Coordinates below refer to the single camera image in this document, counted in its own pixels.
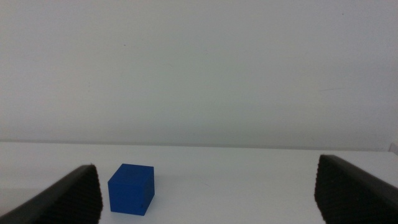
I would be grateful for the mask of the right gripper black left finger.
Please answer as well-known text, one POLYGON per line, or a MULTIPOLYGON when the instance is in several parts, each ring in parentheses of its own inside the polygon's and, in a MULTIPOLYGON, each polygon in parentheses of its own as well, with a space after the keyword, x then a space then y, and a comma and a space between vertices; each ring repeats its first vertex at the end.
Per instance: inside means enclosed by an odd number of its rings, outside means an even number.
POLYGON ((103 199, 97 169, 83 165, 1 216, 4 224, 98 224, 103 199))

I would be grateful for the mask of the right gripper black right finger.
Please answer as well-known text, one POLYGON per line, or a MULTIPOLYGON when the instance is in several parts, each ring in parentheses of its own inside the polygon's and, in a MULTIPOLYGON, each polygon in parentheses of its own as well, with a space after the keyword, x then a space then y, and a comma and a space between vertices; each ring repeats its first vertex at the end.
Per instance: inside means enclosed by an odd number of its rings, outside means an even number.
POLYGON ((319 157, 314 198, 327 224, 397 224, 397 187, 338 156, 319 157))

